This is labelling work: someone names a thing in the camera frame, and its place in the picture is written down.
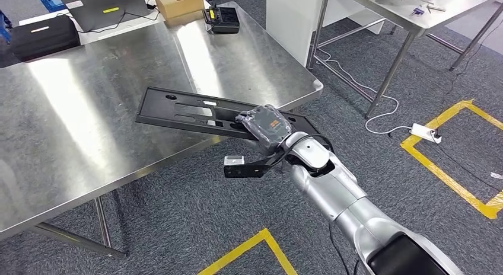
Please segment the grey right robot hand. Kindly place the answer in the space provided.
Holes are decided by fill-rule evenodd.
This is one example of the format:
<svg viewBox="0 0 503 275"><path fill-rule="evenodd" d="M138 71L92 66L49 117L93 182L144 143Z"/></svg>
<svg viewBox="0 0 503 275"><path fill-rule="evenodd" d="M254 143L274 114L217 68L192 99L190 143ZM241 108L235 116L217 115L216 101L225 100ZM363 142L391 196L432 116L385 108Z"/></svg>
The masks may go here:
<svg viewBox="0 0 503 275"><path fill-rule="evenodd" d="M242 111L235 120L258 140L259 146L268 154L274 153L292 134L289 121L270 104Z"/></svg>

